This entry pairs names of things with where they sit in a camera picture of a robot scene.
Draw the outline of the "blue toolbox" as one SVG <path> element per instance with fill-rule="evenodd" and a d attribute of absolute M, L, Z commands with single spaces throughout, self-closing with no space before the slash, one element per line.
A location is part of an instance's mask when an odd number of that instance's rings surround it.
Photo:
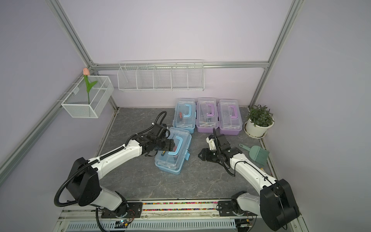
<path fill-rule="evenodd" d="M 179 113 L 182 112 L 183 119 L 180 120 Z M 176 102 L 173 126 L 194 133 L 196 127 L 196 103 L 194 99 L 180 98 Z"/>
<path fill-rule="evenodd" d="M 179 128 L 170 128 L 170 139 L 174 140 L 173 151 L 161 151 L 155 156 L 155 166 L 161 171 L 179 175 L 186 160 L 189 160 L 188 151 L 192 136 L 189 131 Z"/>

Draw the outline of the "purple toolbox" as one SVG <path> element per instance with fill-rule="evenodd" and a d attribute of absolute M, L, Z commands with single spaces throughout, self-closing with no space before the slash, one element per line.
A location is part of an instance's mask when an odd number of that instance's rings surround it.
<path fill-rule="evenodd" d="M 225 135 L 238 135 L 243 128 L 238 101 L 221 99 L 217 109 L 220 132 Z"/>
<path fill-rule="evenodd" d="M 213 133 L 219 127 L 217 101 L 215 98 L 198 98 L 196 127 L 199 133 Z"/>

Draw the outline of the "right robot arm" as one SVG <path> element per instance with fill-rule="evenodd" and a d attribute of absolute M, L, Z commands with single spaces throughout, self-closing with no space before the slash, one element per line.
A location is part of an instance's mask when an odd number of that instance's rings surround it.
<path fill-rule="evenodd" d="M 262 217 L 273 231 L 284 228 L 300 216 L 293 191 L 286 180 L 277 180 L 259 169 L 239 148 L 231 147 L 223 134 L 212 134 L 206 142 L 209 147 L 198 154 L 202 161 L 220 164 L 231 176 L 240 174 L 258 192 L 258 196 L 246 191 L 234 194 L 228 204 L 217 205 L 220 213 L 242 216 L 250 212 Z"/>

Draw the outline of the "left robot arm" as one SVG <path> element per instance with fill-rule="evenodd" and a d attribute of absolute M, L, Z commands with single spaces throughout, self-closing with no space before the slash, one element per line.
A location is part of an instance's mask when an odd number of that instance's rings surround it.
<path fill-rule="evenodd" d="M 54 205 L 66 207 L 95 206 L 124 217 L 129 208 L 124 196 L 100 184 L 100 180 L 125 162 L 148 155 L 151 151 L 172 151 L 175 142 L 170 138 L 166 124 L 153 124 L 150 128 L 132 135 L 122 146 L 95 158 L 77 159 L 66 181 L 57 190 Z"/>

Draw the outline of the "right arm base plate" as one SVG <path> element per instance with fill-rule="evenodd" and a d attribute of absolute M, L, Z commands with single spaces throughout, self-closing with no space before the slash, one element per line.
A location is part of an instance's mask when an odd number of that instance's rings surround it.
<path fill-rule="evenodd" d="M 256 214 L 252 212 L 241 210 L 234 200 L 219 201 L 216 205 L 216 210 L 219 212 L 221 217 L 256 216 Z"/>

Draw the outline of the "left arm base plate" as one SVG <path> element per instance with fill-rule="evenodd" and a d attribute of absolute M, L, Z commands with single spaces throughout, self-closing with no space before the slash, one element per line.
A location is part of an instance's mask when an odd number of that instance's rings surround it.
<path fill-rule="evenodd" d="M 126 206 L 120 207 L 115 211 L 104 209 L 101 218 L 140 218 L 143 211 L 142 202 L 128 202 Z"/>

